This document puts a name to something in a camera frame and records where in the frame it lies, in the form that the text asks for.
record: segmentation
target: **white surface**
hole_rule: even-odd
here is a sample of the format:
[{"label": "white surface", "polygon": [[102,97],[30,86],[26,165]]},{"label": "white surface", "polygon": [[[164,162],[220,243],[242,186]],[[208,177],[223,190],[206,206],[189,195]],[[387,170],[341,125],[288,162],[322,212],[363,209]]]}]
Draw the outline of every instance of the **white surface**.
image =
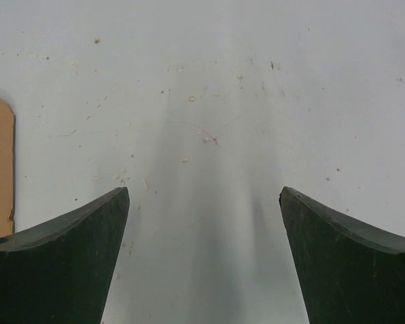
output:
[{"label": "white surface", "polygon": [[17,230],[126,181],[105,324],[307,323],[283,186],[405,236],[405,1],[0,1],[0,97]]}]

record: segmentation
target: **debris particle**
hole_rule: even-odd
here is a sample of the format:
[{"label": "debris particle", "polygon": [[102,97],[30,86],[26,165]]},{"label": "debris particle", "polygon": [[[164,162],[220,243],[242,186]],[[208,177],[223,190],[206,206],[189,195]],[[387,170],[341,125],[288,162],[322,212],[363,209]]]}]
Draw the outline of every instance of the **debris particle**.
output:
[{"label": "debris particle", "polygon": [[129,247],[129,252],[128,252],[129,257],[132,255],[132,247],[133,246],[134,246],[134,241],[132,241],[132,243],[130,244],[130,247]]}]

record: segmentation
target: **curved edge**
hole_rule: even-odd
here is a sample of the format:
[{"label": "curved edge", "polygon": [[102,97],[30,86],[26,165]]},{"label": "curved edge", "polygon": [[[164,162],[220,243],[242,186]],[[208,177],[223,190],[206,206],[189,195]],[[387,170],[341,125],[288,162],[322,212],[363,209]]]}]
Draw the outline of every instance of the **curved edge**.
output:
[{"label": "curved edge", "polygon": [[127,203],[129,204],[128,189],[126,187],[116,188],[69,213],[57,216],[54,219],[25,229],[24,231],[4,236],[0,238],[0,251],[24,250],[54,240],[77,226],[81,221],[84,221],[97,209],[115,198],[121,198],[123,196],[127,198]]},{"label": "curved edge", "polygon": [[289,187],[283,187],[279,197],[282,200],[296,198],[310,210],[315,212],[322,220],[335,228],[339,233],[351,240],[371,248],[377,248],[387,253],[405,253],[405,237],[387,232],[368,223],[359,221],[353,217],[331,209],[311,197]]}]

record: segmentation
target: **white floor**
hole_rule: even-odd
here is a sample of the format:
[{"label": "white floor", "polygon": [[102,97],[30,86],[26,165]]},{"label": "white floor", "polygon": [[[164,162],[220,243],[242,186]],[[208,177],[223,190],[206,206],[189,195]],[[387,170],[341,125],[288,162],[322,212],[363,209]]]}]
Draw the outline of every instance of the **white floor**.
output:
[{"label": "white floor", "polygon": [[105,324],[307,323],[283,186],[405,236],[405,0],[0,1],[0,97],[17,230],[129,188]]}]

